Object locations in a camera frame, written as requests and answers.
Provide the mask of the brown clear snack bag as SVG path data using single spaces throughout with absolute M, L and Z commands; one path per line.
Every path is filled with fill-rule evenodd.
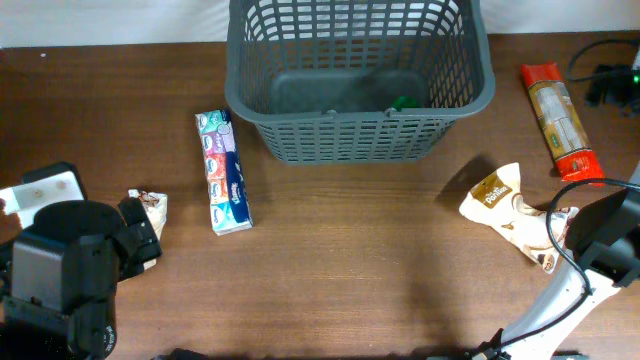
M 130 189 L 128 191 L 128 195 L 125 196 L 123 199 L 125 198 L 137 198 L 141 201 L 144 207 L 144 211 L 148 216 L 149 221 L 151 222 L 153 230 L 155 231 L 155 234 L 160 243 L 162 230 L 167 221 L 168 196 L 162 193 L 146 192 L 146 191 L 141 191 L 137 189 Z M 153 267 L 159 258 L 157 258 L 156 260 L 147 262 L 145 264 L 145 271 Z

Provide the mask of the red spaghetti package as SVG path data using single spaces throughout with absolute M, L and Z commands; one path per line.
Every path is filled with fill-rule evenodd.
M 520 66 L 538 126 L 565 182 L 604 178 L 556 63 Z

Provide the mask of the green lid spice jar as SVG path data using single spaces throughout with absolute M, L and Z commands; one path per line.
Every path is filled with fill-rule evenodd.
M 402 111 L 403 109 L 413 109 L 419 107 L 419 101 L 410 96 L 400 96 L 395 99 L 391 105 L 391 109 L 393 111 Z

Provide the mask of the grey plastic shopping basket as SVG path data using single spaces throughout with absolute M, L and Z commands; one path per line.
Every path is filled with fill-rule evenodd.
M 289 164 L 418 160 L 495 93 L 476 1 L 233 1 L 226 54 L 229 106 Z

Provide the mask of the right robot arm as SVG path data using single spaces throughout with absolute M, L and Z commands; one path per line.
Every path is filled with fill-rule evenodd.
M 520 167 L 511 163 L 476 184 L 459 211 L 492 227 L 553 278 L 476 359 L 550 359 L 591 311 L 639 278 L 639 178 L 605 177 L 556 64 L 520 71 L 566 185 L 540 211 L 524 202 Z

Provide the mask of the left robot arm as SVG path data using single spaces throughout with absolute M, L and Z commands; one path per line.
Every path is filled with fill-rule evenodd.
M 87 199 L 68 162 L 24 174 L 1 199 L 21 225 L 1 247 L 2 358 L 107 358 L 118 284 L 162 254 L 141 201 Z

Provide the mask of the Kleenex tissue multipack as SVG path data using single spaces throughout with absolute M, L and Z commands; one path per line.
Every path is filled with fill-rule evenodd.
M 246 183 L 229 110 L 194 115 L 208 184 L 212 229 L 225 235 L 253 227 Z

